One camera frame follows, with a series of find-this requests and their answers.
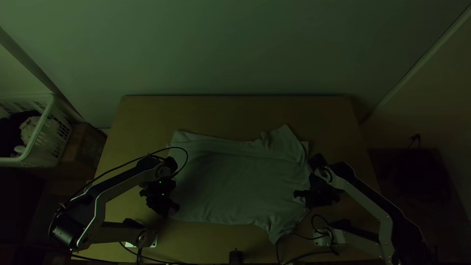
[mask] wooden table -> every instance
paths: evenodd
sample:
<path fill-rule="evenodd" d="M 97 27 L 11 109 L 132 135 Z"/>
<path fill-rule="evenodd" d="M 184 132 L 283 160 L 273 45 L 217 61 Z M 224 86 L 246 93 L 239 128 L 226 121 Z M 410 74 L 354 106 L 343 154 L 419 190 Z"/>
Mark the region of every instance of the wooden table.
<path fill-rule="evenodd" d="M 346 161 L 357 176 L 379 191 L 365 144 L 347 97 L 314 96 L 211 96 L 125 97 L 113 121 L 97 175 L 136 157 L 164 148 L 174 130 L 215 136 L 234 141 L 255 140 L 263 131 L 288 124 L 301 141 L 310 142 L 310 155 L 322 153 L 328 162 Z M 116 172 L 104 177 L 111 178 Z M 106 221 L 126 217 L 144 224 L 159 223 L 159 216 L 147 208 L 135 187 L 106 205 Z M 352 220 L 353 225 L 378 231 L 379 224 L 348 195 L 331 207 L 314 209 L 298 225 L 297 232 L 311 237 L 310 216 L 319 213 L 329 221 Z M 246 263 L 276 263 L 275 247 L 262 229 L 252 225 L 218 225 L 167 220 L 156 248 L 145 248 L 151 258 L 185 263 L 228 263 L 229 252 L 237 248 Z M 280 241 L 282 262 L 307 252 L 323 250 L 313 242 L 288 236 Z M 118 243 L 94 244 L 79 255 L 119 262 L 136 257 Z M 340 255 L 321 254 L 306 261 L 375 259 L 349 246 Z"/>

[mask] cardboard box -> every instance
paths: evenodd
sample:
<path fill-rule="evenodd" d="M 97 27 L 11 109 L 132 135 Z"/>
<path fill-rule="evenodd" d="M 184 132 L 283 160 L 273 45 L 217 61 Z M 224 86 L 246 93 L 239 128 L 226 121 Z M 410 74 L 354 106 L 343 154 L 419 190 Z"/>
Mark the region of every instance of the cardboard box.
<path fill-rule="evenodd" d="M 106 143 L 106 135 L 88 123 L 72 125 L 72 134 L 61 161 L 55 167 L 25 170 L 47 180 L 91 180 Z"/>

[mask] black cable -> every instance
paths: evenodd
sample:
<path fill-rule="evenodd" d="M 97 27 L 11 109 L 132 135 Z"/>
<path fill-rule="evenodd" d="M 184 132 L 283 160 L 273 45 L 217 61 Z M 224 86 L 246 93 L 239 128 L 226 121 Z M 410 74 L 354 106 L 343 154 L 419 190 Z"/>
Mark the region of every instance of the black cable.
<path fill-rule="evenodd" d="M 33 246 L 33 247 L 39 248 L 39 249 L 43 249 L 43 250 L 49 250 L 49 251 L 59 252 L 59 253 L 65 254 L 65 255 L 67 255 L 67 256 L 71 256 L 71 257 L 75 257 L 75 258 L 80 258 L 80 259 L 87 260 L 87 261 L 97 261 L 97 262 L 103 262 L 103 263 L 109 263 L 109 264 L 116 264 L 116 265 L 119 264 L 118 262 L 112 262 L 112 261 L 94 259 L 94 258 L 89 258 L 89 257 L 84 257 L 84 256 L 72 254 L 72 253 L 70 253 L 70 252 L 66 252 L 66 251 L 57 249 L 55 246 L 45 246 L 45 247 L 47 247 L 47 248 L 44 248 L 43 246 L 41 246 L 41 247 Z"/>
<path fill-rule="evenodd" d="M 134 251 L 128 249 L 126 246 L 124 246 L 123 243 L 121 242 L 118 242 L 124 249 L 126 249 L 126 251 L 138 256 L 138 257 L 141 257 L 143 259 L 146 259 L 146 260 L 150 260 L 150 261 L 153 261 L 153 262 L 157 262 L 157 263 L 162 263 L 162 264 L 168 264 L 168 265 L 181 265 L 181 264 L 186 264 L 186 263 L 183 263 L 183 262 L 166 262 L 166 261 L 160 261 L 160 260 L 156 260 L 156 259 L 153 259 L 153 258 L 149 258 L 149 257 L 146 257 L 146 256 L 143 256 L 142 254 L 139 255 L 138 253 L 135 253 Z"/>
<path fill-rule="evenodd" d="M 137 250 L 136 265 L 139 265 L 139 258 L 142 256 L 142 247 Z"/>
<path fill-rule="evenodd" d="M 110 169 L 110 170 L 108 170 L 108 171 L 102 173 L 101 175 L 99 175 L 98 177 L 96 177 L 94 180 L 92 180 L 92 181 L 90 181 L 89 183 L 85 184 L 84 186 L 80 187 L 80 188 L 69 198 L 69 200 L 67 200 L 67 202 L 64 203 L 64 206 L 66 207 L 66 206 L 69 204 L 69 202 L 70 202 L 73 198 L 75 198 L 82 190 L 84 190 L 86 187 L 88 187 L 90 184 L 94 183 L 95 181 L 99 180 L 99 179 L 100 179 L 101 177 L 103 177 L 104 175 L 106 175 L 106 174 L 108 174 L 108 173 L 110 173 L 110 172 L 112 172 L 112 171 L 114 171 L 114 170 L 116 170 L 116 169 L 120 169 L 120 168 L 122 168 L 123 166 L 128 165 L 128 164 L 130 164 L 130 163 L 132 163 L 132 162 L 135 162 L 135 161 L 137 161 L 137 160 L 139 160 L 139 159 L 142 159 L 142 158 L 144 158 L 144 157 L 146 157 L 146 156 L 151 156 L 151 155 L 153 155 L 153 154 L 156 154 L 156 153 L 159 153 L 159 152 L 162 152 L 162 151 L 165 151 L 165 150 L 169 150 L 169 149 L 180 149 L 180 150 L 183 150 L 183 151 L 185 152 L 185 154 L 186 154 L 185 163 L 184 163 L 183 166 L 180 168 L 180 170 L 175 171 L 175 173 L 172 175 L 172 177 L 175 177 L 178 173 L 180 173 L 180 171 L 185 167 L 186 163 L 188 162 L 188 152 L 187 152 L 184 148 L 178 147 L 178 146 L 172 146 L 172 147 L 167 147 L 167 148 L 163 148 L 163 149 L 157 150 L 157 151 L 155 151 L 155 152 L 152 152 L 152 153 L 147 154 L 147 155 L 145 155 L 145 156 L 138 157 L 138 158 L 136 158 L 136 159 L 133 159 L 133 160 L 131 160 L 131 161 L 129 161 L 129 162 L 126 162 L 126 163 L 124 163 L 124 164 L 122 164 L 122 165 L 120 165 L 120 166 L 117 166 L 117 167 L 115 167 L 115 168 L 112 168 L 112 169 Z"/>
<path fill-rule="evenodd" d="M 329 222 L 327 221 L 327 219 L 325 219 L 323 216 L 319 215 L 319 214 L 313 214 L 312 217 L 311 217 L 311 226 L 313 227 L 314 231 L 320 235 L 329 235 L 329 233 L 327 232 L 321 232 L 319 231 L 315 225 L 314 225 L 314 218 L 316 217 L 319 217 L 321 218 L 322 220 L 324 220 L 324 222 L 326 223 L 326 229 L 329 229 L 327 226 L 329 225 Z"/>
<path fill-rule="evenodd" d="M 278 243 L 280 242 L 280 239 L 278 239 L 275 243 L 275 248 L 276 248 L 276 261 L 278 262 L 279 265 L 281 265 L 280 261 L 280 254 L 278 252 Z"/>
<path fill-rule="evenodd" d="M 321 218 L 322 220 L 324 220 L 324 222 L 326 223 L 326 230 L 328 232 L 321 232 L 319 231 L 315 225 L 314 225 L 314 219 L 318 217 L 318 218 Z M 325 253 L 334 253 L 336 255 L 338 255 L 337 251 L 335 251 L 333 245 L 334 245 L 334 232 L 332 231 L 332 229 L 330 229 L 329 227 L 327 227 L 329 225 L 329 222 L 327 221 L 327 219 L 325 219 L 323 216 L 319 215 L 319 214 L 313 214 L 312 217 L 311 217 L 311 226 L 313 227 L 314 231 L 318 234 L 320 234 L 320 236 L 318 237 L 314 237 L 314 238 L 309 238 L 309 237 L 305 237 L 301 234 L 298 234 L 298 233 L 292 233 L 293 235 L 295 236 L 298 236 L 300 238 L 303 238 L 303 239 L 307 239 L 307 240 L 316 240 L 316 239 L 321 239 L 321 238 L 325 238 L 325 237 L 328 237 L 328 236 L 331 236 L 332 239 L 331 239 L 331 242 L 330 242 L 330 250 L 329 251 L 318 251 L 318 252 L 310 252 L 310 253 L 307 253 L 307 254 L 304 254 L 304 255 L 301 255 L 299 257 L 296 257 L 296 258 L 293 258 L 291 259 L 290 261 L 288 261 L 287 263 L 281 263 L 281 260 L 280 260 L 280 253 L 279 253 L 279 243 L 280 243 L 280 240 L 281 238 L 278 239 L 278 241 L 276 241 L 275 243 L 275 251 L 276 251 L 276 261 L 278 262 L 279 265 L 286 265 L 286 264 L 289 264 L 293 261 L 296 261 L 298 259 L 301 259 L 301 258 L 304 258 L 304 257 L 307 257 L 307 256 L 311 256 L 311 255 L 315 255 L 315 254 L 325 254 Z"/>
<path fill-rule="evenodd" d="M 305 236 L 300 235 L 298 233 L 292 233 L 292 234 L 295 235 L 295 236 L 298 236 L 300 238 L 307 239 L 307 240 L 316 240 L 316 239 L 321 239 L 321 238 L 324 238 L 324 237 L 328 236 L 328 235 L 321 235 L 321 236 L 318 236 L 318 237 L 315 237 L 315 238 L 308 238 L 308 237 L 305 237 Z"/>
<path fill-rule="evenodd" d="M 310 253 L 306 253 L 306 254 L 303 254 L 303 255 L 301 255 L 301 256 L 292 258 L 292 259 L 290 259 L 289 261 L 283 263 L 282 265 L 290 264 L 290 263 L 292 263 L 292 262 L 294 262 L 294 261 L 297 261 L 297 260 L 299 260 L 299 259 L 305 258 L 305 257 L 307 257 L 307 256 L 312 256 L 312 255 L 317 255 L 317 254 L 327 254 L 327 253 L 335 253 L 335 252 L 332 251 L 332 250 L 310 252 Z"/>
<path fill-rule="evenodd" d="M 416 134 L 416 135 L 413 135 L 411 137 L 411 143 L 409 144 L 409 146 L 407 146 L 407 148 L 410 148 L 412 146 L 412 144 L 417 140 L 417 149 L 420 149 L 420 134 Z"/>

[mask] white plastic basket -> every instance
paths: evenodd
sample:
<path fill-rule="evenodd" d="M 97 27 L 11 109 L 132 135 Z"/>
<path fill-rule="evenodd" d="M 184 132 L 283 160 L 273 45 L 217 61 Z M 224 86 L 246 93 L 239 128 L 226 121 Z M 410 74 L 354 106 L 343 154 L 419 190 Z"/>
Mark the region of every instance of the white plastic basket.
<path fill-rule="evenodd" d="M 37 110 L 41 113 L 26 150 L 16 158 L 0 158 L 0 166 L 52 167 L 59 163 L 72 127 L 59 109 L 53 94 L 0 97 L 0 118 Z"/>

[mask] white t-shirt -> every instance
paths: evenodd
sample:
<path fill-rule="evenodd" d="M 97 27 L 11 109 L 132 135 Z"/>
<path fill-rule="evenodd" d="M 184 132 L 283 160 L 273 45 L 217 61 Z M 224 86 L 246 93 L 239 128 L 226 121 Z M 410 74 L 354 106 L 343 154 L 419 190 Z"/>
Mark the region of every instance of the white t-shirt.
<path fill-rule="evenodd" d="M 307 213 L 304 199 L 294 198 L 293 192 L 310 187 L 308 144 L 299 142 L 287 125 L 246 142 L 175 131 L 167 146 L 189 154 L 170 195 L 180 205 L 174 219 L 254 224 L 275 243 Z M 170 150 L 169 156 L 179 166 L 185 161 L 181 150 Z"/>

